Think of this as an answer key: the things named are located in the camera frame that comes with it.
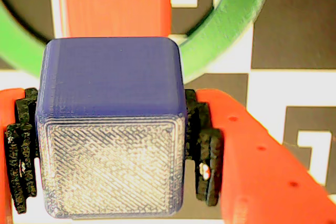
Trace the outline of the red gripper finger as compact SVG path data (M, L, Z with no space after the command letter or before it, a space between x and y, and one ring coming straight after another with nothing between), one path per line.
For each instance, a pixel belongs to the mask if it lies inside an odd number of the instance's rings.
M225 223L335 223L326 190L242 104L213 89L185 96L196 197Z
M13 209L24 214L27 198L37 195L37 94L36 88L1 91L1 223L13 222Z

